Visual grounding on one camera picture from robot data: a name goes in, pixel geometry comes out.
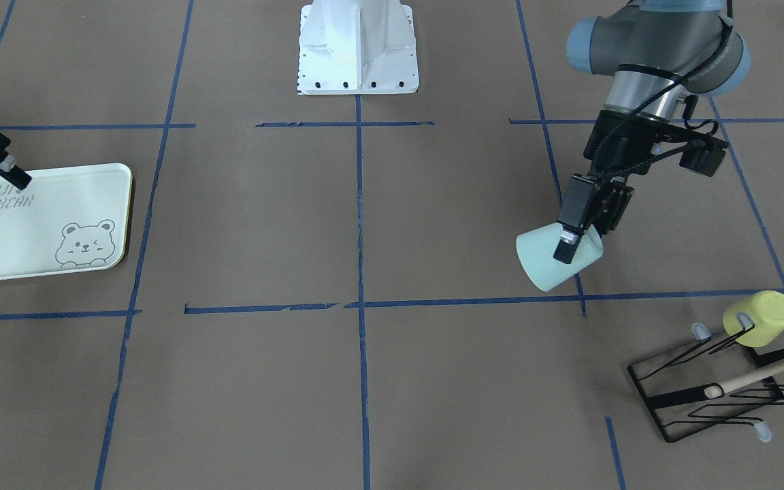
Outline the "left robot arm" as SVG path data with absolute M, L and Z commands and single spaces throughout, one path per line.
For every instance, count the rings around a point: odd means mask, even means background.
M 571 264 L 589 233 L 618 226 L 634 194 L 627 180 L 679 155 L 679 165 L 711 177 L 728 143 L 715 120 L 691 124 L 700 97 L 731 92 L 749 75 L 752 53 L 725 1 L 631 1 L 608 18 L 586 18 L 570 32 L 569 64 L 610 76 L 584 157 L 586 174 L 572 177 L 557 221 L 554 260 Z

